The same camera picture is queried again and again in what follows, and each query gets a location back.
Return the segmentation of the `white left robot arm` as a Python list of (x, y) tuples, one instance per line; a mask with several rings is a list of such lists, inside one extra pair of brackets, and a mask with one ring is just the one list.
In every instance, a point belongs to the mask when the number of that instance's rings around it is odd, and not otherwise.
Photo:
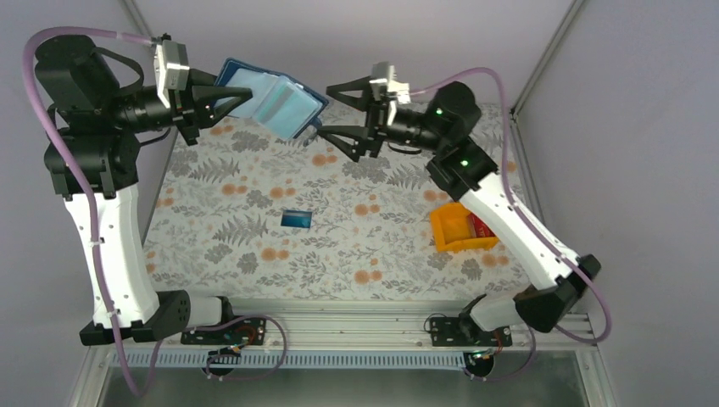
[(138, 78), (122, 86), (110, 59), (138, 74), (142, 67), (99, 47), (94, 36), (79, 27), (40, 32), (27, 43), (24, 64), (31, 96), (44, 90), (52, 101), (34, 104), (50, 141), (44, 164), (75, 223), (92, 281), (92, 319), (80, 340), (86, 346), (158, 342), (201, 326), (211, 341), (225, 343), (237, 324), (227, 298), (159, 292), (143, 270), (138, 135), (178, 131), (195, 145), (201, 130), (253, 93), (218, 86), (214, 75), (191, 68), (185, 47), (170, 36), (142, 39), (155, 53), (155, 84)]

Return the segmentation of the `blue credit card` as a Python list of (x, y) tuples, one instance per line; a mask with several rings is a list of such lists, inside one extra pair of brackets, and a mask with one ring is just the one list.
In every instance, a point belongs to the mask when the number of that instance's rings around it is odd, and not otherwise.
[(312, 215), (310, 211), (286, 209), (281, 215), (281, 226), (309, 229), (312, 223)]

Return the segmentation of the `blue leather card holder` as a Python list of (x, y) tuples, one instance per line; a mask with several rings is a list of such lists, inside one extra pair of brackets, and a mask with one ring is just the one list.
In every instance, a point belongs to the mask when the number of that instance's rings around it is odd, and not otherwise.
[(288, 74), (227, 59), (215, 85), (249, 88), (253, 96), (228, 115), (251, 119), (281, 140), (291, 140), (310, 126), (320, 127), (326, 97)]

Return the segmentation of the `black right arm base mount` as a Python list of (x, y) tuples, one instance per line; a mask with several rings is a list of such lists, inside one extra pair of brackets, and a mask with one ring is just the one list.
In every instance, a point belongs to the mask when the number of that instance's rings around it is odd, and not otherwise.
[(494, 347), (511, 346), (513, 339), (508, 326), (494, 331), (481, 330), (469, 317), (431, 314), (423, 330), (430, 335), (434, 347)]

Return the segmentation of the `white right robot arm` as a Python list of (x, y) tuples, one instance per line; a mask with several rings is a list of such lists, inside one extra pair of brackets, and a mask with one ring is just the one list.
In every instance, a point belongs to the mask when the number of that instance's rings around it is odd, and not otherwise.
[(426, 169), (442, 191), (483, 221), (519, 260), (529, 284), (515, 294), (484, 294), (459, 323), (461, 338), (479, 345), (492, 330), (524, 323), (548, 333), (583, 296), (601, 269), (592, 254), (560, 242), (503, 181), (498, 165), (471, 138), (482, 116), (462, 82), (441, 86), (422, 113), (402, 108), (404, 86), (369, 77), (329, 86), (330, 98), (365, 113), (365, 123), (324, 125), (319, 135), (354, 162), (382, 145), (429, 151)]

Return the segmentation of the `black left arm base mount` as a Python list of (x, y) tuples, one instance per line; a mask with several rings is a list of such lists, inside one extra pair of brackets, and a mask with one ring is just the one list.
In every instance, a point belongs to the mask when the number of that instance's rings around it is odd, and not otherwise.
[(184, 345), (243, 347), (262, 345), (268, 320), (259, 316), (237, 316), (227, 297), (220, 300), (220, 320), (212, 326), (191, 328), (181, 334)]

